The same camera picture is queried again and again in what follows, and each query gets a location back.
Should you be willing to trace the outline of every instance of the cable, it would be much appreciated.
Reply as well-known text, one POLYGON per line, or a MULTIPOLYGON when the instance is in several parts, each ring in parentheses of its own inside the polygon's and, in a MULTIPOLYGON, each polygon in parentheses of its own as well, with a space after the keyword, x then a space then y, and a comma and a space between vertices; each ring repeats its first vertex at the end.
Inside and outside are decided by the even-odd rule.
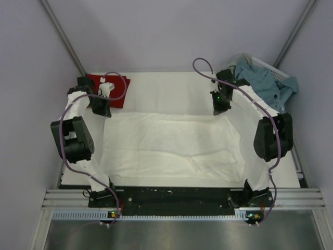
POLYGON ((108 74, 117 74, 118 76, 121 77, 121 80, 122 80, 123 83, 124 83, 124 87, 125 87, 125 89, 124 89, 124 92, 121 94, 121 96, 119 96, 119 97, 115 97, 115 98, 112 98, 112 99, 111 99, 112 101, 120 100, 120 99, 123 98, 123 97, 125 96, 125 94, 126 94, 126 90, 127 90, 127 84, 126 84, 126 81, 125 81, 124 77, 123 77, 121 74, 119 74, 118 72, 114 72, 114 71, 106 72, 105 75, 102 76, 102 78, 105 79, 105 77, 106 77, 108 74))
POLYGON ((109 190, 111 192, 111 194, 113 195, 113 197, 116 199, 117 209, 116 209, 116 214, 115 214, 114 220, 111 223, 111 225, 112 225, 112 224, 114 224, 116 222, 116 220, 118 218, 118 211, 119 211, 119 200, 118 200, 118 197, 117 197, 116 193, 108 185, 105 185, 101 181, 97 180, 95 177, 91 176, 89 173, 86 173, 84 171, 75 170, 75 169, 71 168, 71 166, 67 162, 67 158, 66 158, 66 154, 65 154, 65 148, 64 148, 64 145, 63 145, 63 136, 62 136, 63 119, 64 119, 65 115, 67 114, 67 112, 69 111, 69 109, 73 106, 73 103, 75 103, 77 100, 79 100, 79 99, 81 99, 81 98, 83 98, 85 96, 96 97, 96 98, 100 98, 100 99, 104 99, 104 100, 108 100, 108 101, 119 100, 119 99, 121 99, 121 98, 124 97, 124 95, 126 94, 126 90, 127 90, 127 85, 126 85, 126 81, 125 81, 124 77, 122 75, 120 75, 119 73, 112 72, 112 71, 111 72, 107 72, 104 75, 104 77, 107 74, 110 74, 110 73, 115 73, 115 74, 119 75, 121 77, 122 81, 124 82, 125 89, 124 89, 124 92, 122 93, 122 95, 120 97, 116 97, 116 98, 107 98, 107 97, 102 97, 102 96, 95 95, 95 94, 84 94, 84 95, 80 95, 77 98, 75 98, 73 100, 73 102, 70 105, 68 105, 68 107, 65 109, 65 111, 63 112, 63 114, 62 114, 62 116, 60 118, 60 124, 59 124, 59 135, 60 135, 60 137, 59 138, 60 138, 60 149, 61 149, 62 160, 63 160, 63 163, 66 165, 66 167, 69 170, 71 170, 72 172, 84 174, 85 176, 88 176, 88 177, 92 178, 92 180, 94 180, 98 184, 104 186, 107 190, 109 190))
POLYGON ((277 143, 277 158, 276 158, 276 162, 274 163, 274 165, 272 165, 272 166, 268 169, 268 175, 270 176, 270 181, 272 182, 272 185, 273 185, 273 187, 274 187, 274 198, 273 198, 272 204, 271 204, 271 206, 270 206, 268 212, 266 213, 266 216, 265 216, 265 217, 259 222, 259 224, 258 224, 258 225, 261 225, 261 224, 265 221, 265 219, 268 217, 268 215, 271 213, 271 211, 272 211, 272 209, 273 209, 273 207, 274 207, 274 205, 275 205, 275 202, 276 202, 276 196, 277 196, 277 187, 276 187, 275 182, 273 181, 273 177, 272 177, 272 170, 273 170, 274 168, 277 167, 277 165, 280 163, 280 160, 281 160, 281 141, 280 141, 280 137, 279 137, 279 133, 278 133, 277 126, 276 126, 276 124, 275 124, 275 121, 274 121, 273 117, 270 115, 270 113, 268 113, 268 111, 267 111, 264 107, 262 107, 259 103, 257 103, 256 101, 254 101, 254 99, 253 99, 248 93, 246 93, 246 91, 242 90, 240 87, 238 87, 238 86, 236 86, 236 85, 234 85, 234 84, 231 84, 231 83, 228 83, 228 82, 225 82, 225 81, 222 81, 222 80, 219 80, 219 79, 217 79, 217 78, 210 77, 210 76, 207 76, 207 75, 201 73, 201 72, 196 68, 196 66, 195 66, 195 62, 196 62, 197 60, 205 61, 205 62, 208 64, 208 66, 209 66, 209 68, 210 68, 210 70, 211 70, 211 72, 212 72, 212 74, 213 74, 213 68, 212 68, 211 64, 210 64, 206 59, 204 59, 204 58, 202 58, 202 57, 198 57, 198 58, 196 58, 196 59, 192 62, 192 67, 193 67, 193 69, 195 70, 196 73, 198 73, 199 75, 201 75, 201 76, 203 76, 203 77, 205 77, 205 78, 208 78, 208 79, 210 79, 210 80, 212 80, 212 81, 216 81, 216 82, 219 82, 219 83, 221 83, 221 84, 228 85, 228 86, 230 86, 230 87, 232 87, 232 88, 234 88, 234 89, 236 89, 236 90, 239 90, 244 96, 246 96, 246 97, 247 97, 251 102, 253 102, 258 108, 260 108, 260 109, 265 113, 265 115, 267 115, 267 117, 270 119, 270 121, 271 121, 271 123, 272 123, 272 125, 273 125, 273 129, 274 129, 274 133, 275 133, 275 137, 276 137, 276 143, 277 143))
POLYGON ((89 190, 88 190, 88 189, 84 189, 84 190, 82 191, 82 195, 83 195, 84 197, 86 197, 86 198, 90 198, 90 192, 89 192, 89 190))
POLYGON ((262 200, 260 201, 260 205, 261 205, 260 212, 261 212, 261 214, 262 214, 262 215, 264 215, 264 211, 265 211, 265 204, 264 204, 264 202, 263 202, 262 200))

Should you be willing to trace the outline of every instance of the metal frame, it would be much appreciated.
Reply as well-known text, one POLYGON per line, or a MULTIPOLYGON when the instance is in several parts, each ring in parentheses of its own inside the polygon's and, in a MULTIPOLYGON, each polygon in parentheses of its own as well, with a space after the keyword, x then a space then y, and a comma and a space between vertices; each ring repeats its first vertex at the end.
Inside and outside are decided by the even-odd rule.
MULTIPOLYGON (((44 249, 47 233, 54 213, 75 212, 91 213, 98 211, 96 208, 88 207, 88 198, 82 195, 83 190, 47 190, 38 220, 37 228, 33 238, 31 250, 44 249)), ((240 220, 242 211, 258 210, 260 208, 241 207, 236 209, 236 217, 145 217, 126 216, 124 220, 240 220)), ((116 208, 108 208, 108 211, 115 211, 116 208)), ((328 212, 320 192, 320 189, 277 189, 277 200, 273 210, 311 210, 325 249, 333 249, 333 227, 328 217, 328 212)))
MULTIPOLYGON (((75 66, 77 67, 78 71, 80 72, 81 75, 86 75, 86 70, 82 66, 78 56, 76 55, 75 50, 73 49, 71 43, 69 42, 67 35, 63 31, 56 15, 54 14, 48 0, 39 0, 41 3, 45 13, 48 15, 50 18, 50 21, 52 22, 53 27, 55 28, 59 39, 63 43, 65 49, 67 50, 69 56, 73 60, 75 66)), ((306 21, 314 11, 316 5, 317 5, 318 0, 309 0, 308 4, 306 5, 302 15, 300 16, 299 20, 297 21, 296 25, 294 26, 292 32, 288 36, 282 50, 280 51, 279 55, 277 56, 273 66, 275 68, 279 68, 282 60, 285 58, 286 54, 288 53, 291 45, 294 43, 297 35, 299 34, 300 30, 302 27, 305 25, 306 21)))
MULTIPOLYGON (((53 220, 113 221, 104 210, 55 210, 53 220)), ((236 210, 235 215, 216 216, 121 216, 121 221, 247 221, 246 211, 236 210)))

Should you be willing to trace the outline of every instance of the red cloth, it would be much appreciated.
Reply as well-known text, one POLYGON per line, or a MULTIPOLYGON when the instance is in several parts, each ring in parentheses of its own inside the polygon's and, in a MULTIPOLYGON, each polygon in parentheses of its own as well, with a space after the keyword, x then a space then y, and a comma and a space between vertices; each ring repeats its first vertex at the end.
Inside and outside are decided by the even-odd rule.
MULTIPOLYGON (((97 76, 95 74, 88 74, 87 76, 95 82, 96 87, 94 89, 94 93, 97 94, 97 91, 98 91, 98 88, 100 85, 99 81, 102 76, 97 76)), ((123 77, 126 81, 127 88, 129 88, 131 80, 127 79, 126 76, 123 76, 123 77)), ((114 90, 111 91, 110 97, 115 98, 115 97, 121 96, 121 94, 124 92, 124 82, 121 80, 121 77, 120 76, 106 76, 105 79, 106 79, 106 82, 111 82, 114 84, 114 90)), ((110 107, 123 108, 125 97, 126 97, 126 94, 123 98, 121 98, 119 100, 110 101, 110 107)))

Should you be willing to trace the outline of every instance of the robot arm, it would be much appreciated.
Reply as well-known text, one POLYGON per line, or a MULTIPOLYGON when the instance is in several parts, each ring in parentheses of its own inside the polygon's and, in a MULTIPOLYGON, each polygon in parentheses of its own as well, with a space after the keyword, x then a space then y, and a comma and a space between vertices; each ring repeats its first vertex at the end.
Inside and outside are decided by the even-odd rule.
POLYGON ((236 85, 253 99, 251 101, 240 90, 221 83, 217 83, 216 90, 211 92, 214 115, 229 112, 230 121, 241 133, 241 151, 246 162, 246 178, 244 179, 244 195, 237 203, 248 203, 267 193, 270 182, 268 169, 273 165, 274 160, 272 159, 277 158, 278 155, 277 139, 272 122, 254 102, 273 117, 280 139, 281 157, 284 157, 293 147, 292 118, 288 113, 279 114, 270 108, 256 95, 245 79, 236 80, 230 69, 217 73, 216 78, 236 85))
MULTIPOLYGON (((97 160, 94 157, 94 141, 88 131, 88 128, 83 120, 83 114, 88 106, 92 107, 93 113, 111 117, 110 101, 84 96, 73 102, 79 96, 92 94, 93 82, 87 78, 78 78, 78 86, 71 88, 68 92, 68 102, 66 108, 72 104, 72 107, 66 113, 63 120, 62 135, 59 135, 59 121, 51 123, 51 130, 58 148, 59 155, 61 154, 59 137, 64 138, 64 149, 68 162, 73 169, 83 171, 89 174, 87 179, 91 185, 93 192, 103 192, 105 187, 94 181, 91 176, 95 177, 101 183, 113 188, 113 184, 109 177, 100 168, 97 160)), ((114 89, 113 83, 101 83, 98 89, 98 95, 109 97, 110 92, 114 89)))

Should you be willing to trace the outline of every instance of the metal pole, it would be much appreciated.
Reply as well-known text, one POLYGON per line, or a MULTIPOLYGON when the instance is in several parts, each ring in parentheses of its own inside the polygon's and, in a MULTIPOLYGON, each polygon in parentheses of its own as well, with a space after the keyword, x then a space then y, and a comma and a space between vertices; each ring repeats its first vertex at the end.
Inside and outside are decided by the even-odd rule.
POLYGON ((77 67, 78 71, 80 72, 81 75, 85 76, 86 71, 84 70, 78 56, 76 55, 72 45, 70 44, 65 32, 63 31, 57 17, 55 16, 50 4, 48 3, 47 0, 39 0, 39 2, 42 4, 43 9, 45 10, 46 14, 50 18, 53 27, 55 28, 61 42, 65 46, 69 56, 72 58, 75 66, 77 67))
POLYGON ((292 30, 291 34, 289 35, 287 41, 285 42, 285 45, 283 46, 280 54, 278 55, 277 59, 275 60, 273 67, 274 68, 279 68, 281 62, 285 58, 287 52, 289 51, 291 45, 295 41, 295 38, 299 34, 300 30, 302 27, 305 25, 306 21, 308 20, 309 16, 312 14, 314 11, 316 5, 318 3, 318 0, 309 0, 307 6, 305 7, 300 19, 296 23, 294 29, 292 30))

